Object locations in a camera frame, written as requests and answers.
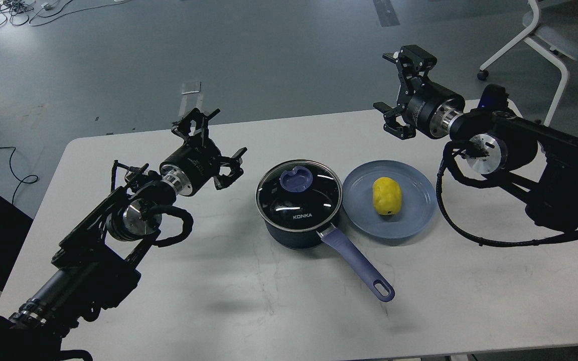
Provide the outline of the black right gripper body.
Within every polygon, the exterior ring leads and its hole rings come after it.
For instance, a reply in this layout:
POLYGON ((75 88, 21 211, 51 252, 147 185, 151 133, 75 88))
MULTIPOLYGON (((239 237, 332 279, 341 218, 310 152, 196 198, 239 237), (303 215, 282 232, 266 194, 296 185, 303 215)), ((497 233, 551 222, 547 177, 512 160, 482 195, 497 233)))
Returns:
POLYGON ((463 96, 425 80, 413 92, 403 120, 427 137, 440 139, 449 134, 450 123, 463 112, 465 105, 463 96))

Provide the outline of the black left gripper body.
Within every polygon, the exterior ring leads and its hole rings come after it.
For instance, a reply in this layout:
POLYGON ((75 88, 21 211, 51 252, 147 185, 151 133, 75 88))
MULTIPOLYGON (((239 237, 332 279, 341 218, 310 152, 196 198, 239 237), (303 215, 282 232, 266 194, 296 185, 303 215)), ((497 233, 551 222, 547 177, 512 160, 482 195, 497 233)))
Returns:
POLYGON ((214 144, 184 144, 160 164, 159 173, 178 195, 192 197, 219 174, 221 156, 214 144))

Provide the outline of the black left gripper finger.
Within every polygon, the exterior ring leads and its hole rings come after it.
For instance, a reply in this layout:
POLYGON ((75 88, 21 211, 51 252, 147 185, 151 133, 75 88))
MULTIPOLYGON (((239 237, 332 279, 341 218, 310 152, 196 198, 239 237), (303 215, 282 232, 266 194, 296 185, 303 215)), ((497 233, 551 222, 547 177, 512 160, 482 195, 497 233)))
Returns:
POLYGON ((241 167, 242 156, 246 153, 247 147, 239 149, 232 157, 218 156, 216 161, 218 162, 218 169, 222 167, 227 167, 230 172, 228 174, 221 174, 218 172, 214 176, 215 188, 217 190, 223 190, 230 187, 238 178, 243 176, 244 171, 241 167))
POLYGON ((185 143, 194 146, 208 146, 209 144, 209 121, 220 113, 220 109, 215 109, 211 114, 204 114, 194 108, 181 117, 179 121, 172 123, 171 132, 184 140, 185 143))

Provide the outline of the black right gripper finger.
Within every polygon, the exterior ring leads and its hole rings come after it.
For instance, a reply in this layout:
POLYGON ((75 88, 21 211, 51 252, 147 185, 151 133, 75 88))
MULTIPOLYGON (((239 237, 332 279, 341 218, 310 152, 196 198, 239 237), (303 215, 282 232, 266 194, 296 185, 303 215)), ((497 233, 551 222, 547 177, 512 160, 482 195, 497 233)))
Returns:
POLYGON ((385 130, 385 132, 388 132, 401 140, 407 140, 415 137, 415 126, 409 125, 407 123, 401 124, 399 121, 397 121, 397 119, 404 114, 403 109, 390 107, 383 101, 373 103, 373 107, 383 115, 383 119, 385 121, 383 130, 385 130))
POLYGON ((402 46, 394 53, 383 53, 382 58, 397 66, 400 81, 399 96, 412 96, 429 82, 428 73, 438 60, 418 45, 402 46))

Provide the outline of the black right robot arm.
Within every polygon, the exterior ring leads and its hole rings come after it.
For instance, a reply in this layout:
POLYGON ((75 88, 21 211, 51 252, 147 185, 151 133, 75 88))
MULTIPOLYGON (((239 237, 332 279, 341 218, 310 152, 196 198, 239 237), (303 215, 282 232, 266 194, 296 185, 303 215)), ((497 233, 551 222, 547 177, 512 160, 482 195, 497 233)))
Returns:
POLYGON ((383 115, 385 132, 402 140, 417 133, 450 138, 441 155, 436 199, 441 215, 459 235, 499 248, 578 240, 578 137, 517 116, 500 85, 488 85, 477 107, 466 110, 463 96, 429 79, 437 59, 415 44, 382 57, 396 66, 400 81, 395 106, 373 105, 383 115), (507 242, 464 231, 445 208, 446 171, 466 187, 504 190, 525 204, 535 225, 557 235, 507 242))

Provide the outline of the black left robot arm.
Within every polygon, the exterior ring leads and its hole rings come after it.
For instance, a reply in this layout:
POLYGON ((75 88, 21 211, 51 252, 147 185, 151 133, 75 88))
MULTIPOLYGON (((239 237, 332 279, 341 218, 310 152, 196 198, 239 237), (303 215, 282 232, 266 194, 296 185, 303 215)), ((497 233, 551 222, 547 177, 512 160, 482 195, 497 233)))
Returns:
POLYGON ((175 206, 213 179, 222 190, 244 173, 247 148, 226 157, 209 137, 209 121, 192 109, 172 124, 183 143, 159 166, 127 166, 115 160, 111 190, 59 244, 51 258, 57 272, 9 317, 0 317, 0 360, 92 360, 84 349, 63 350, 79 320, 94 322, 136 289, 138 264, 151 247, 179 244, 194 219, 175 206))

